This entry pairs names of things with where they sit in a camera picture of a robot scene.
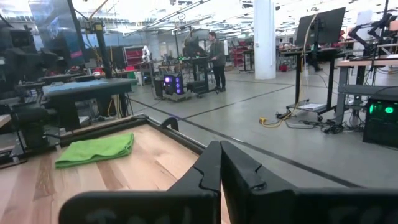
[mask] green led light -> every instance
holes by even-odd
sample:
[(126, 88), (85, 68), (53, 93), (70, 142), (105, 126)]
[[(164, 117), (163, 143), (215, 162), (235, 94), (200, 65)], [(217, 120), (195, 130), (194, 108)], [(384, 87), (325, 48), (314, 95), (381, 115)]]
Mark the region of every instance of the green led light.
[(392, 113), (392, 112), (394, 112), (394, 109), (392, 109), (392, 107), (387, 107), (387, 108), (385, 109), (385, 112), (386, 112), (386, 113)]

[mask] ceiling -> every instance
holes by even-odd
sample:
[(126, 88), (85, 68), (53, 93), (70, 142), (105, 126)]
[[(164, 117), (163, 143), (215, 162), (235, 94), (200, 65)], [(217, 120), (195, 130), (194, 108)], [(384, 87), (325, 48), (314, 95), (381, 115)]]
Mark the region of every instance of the ceiling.
[[(113, 31), (172, 30), (192, 24), (196, 29), (211, 29), (226, 35), (252, 32), (253, 0), (109, 0), (95, 15), (115, 23)], [(103, 0), (73, 0), (75, 9), (89, 16)], [(277, 34), (294, 33), (303, 16), (346, 7), (343, 27), (353, 27), (358, 12), (373, 10), (373, 20), (381, 18), (385, 0), (278, 0), (274, 1)], [(390, 13), (398, 14), (398, 1), (389, 1)], [(177, 16), (167, 17), (176, 11)], [(11, 22), (31, 19), (28, 0), (1, 0), (0, 13)]]

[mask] green microfiber cloth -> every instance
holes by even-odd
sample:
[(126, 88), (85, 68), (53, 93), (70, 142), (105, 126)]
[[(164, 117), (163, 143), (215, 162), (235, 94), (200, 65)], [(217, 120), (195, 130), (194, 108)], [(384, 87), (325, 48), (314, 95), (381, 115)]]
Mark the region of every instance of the green microfiber cloth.
[(66, 168), (127, 156), (132, 151), (133, 143), (133, 133), (73, 142), (55, 161), (55, 168)]

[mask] man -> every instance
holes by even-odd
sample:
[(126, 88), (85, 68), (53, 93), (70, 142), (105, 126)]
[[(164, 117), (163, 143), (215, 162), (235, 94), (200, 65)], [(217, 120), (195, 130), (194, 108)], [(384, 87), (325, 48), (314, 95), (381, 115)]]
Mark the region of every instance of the man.
[(217, 36), (215, 32), (209, 33), (209, 40), (211, 41), (210, 46), (210, 55), (209, 58), (213, 61), (213, 71), (214, 76), (216, 78), (216, 89), (221, 92), (225, 91), (225, 53), (224, 53), (224, 42), (217, 40)]

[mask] wooden table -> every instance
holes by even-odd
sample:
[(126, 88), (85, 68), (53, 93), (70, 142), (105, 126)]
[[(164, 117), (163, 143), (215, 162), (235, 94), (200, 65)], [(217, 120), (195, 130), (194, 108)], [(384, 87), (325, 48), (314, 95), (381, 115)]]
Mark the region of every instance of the wooden table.
[[(398, 65), (398, 58), (396, 60), (384, 60), (386, 57), (394, 57), (396, 55), (382, 55), (373, 62), (375, 66)], [(349, 69), (355, 66), (366, 67), (371, 66), (371, 60), (344, 60), (337, 63), (340, 67), (340, 78), (338, 85), (338, 96), (336, 106), (336, 124), (342, 124), (344, 120), (344, 111), (347, 110), (345, 104), (346, 95), (354, 95), (354, 113), (358, 113), (358, 107), (361, 104), (361, 96), (377, 96), (385, 100), (396, 100), (398, 97), (398, 88), (389, 88), (386, 86), (365, 86), (363, 85), (363, 77), (360, 82), (355, 85), (347, 85)]]
[[(58, 223), (61, 206), (90, 190), (167, 190), (198, 158), (149, 125), (116, 134), (122, 133), (134, 133), (132, 154), (126, 157), (56, 170), (60, 152), (55, 151), (0, 170), (0, 223)], [(224, 197), (221, 216), (229, 224)]]
[(0, 115), (0, 128), (10, 122), (11, 116), (9, 115)]

